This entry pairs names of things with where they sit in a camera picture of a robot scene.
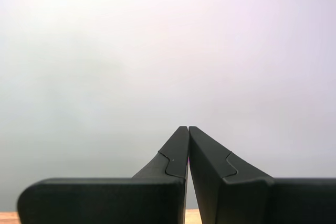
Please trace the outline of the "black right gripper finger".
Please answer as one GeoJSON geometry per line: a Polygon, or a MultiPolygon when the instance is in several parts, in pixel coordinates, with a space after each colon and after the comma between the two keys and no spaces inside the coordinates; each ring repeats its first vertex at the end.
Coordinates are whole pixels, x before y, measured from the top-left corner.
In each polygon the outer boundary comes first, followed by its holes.
{"type": "Polygon", "coordinates": [[[130,178],[53,178],[18,198],[22,223],[183,223],[189,132],[179,127],[130,178]]]}
{"type": "Polygon", "coordinates": [[[274,178],[199,128],[189,133],[203,223],[335,223],[334,178],[274,178]]]}

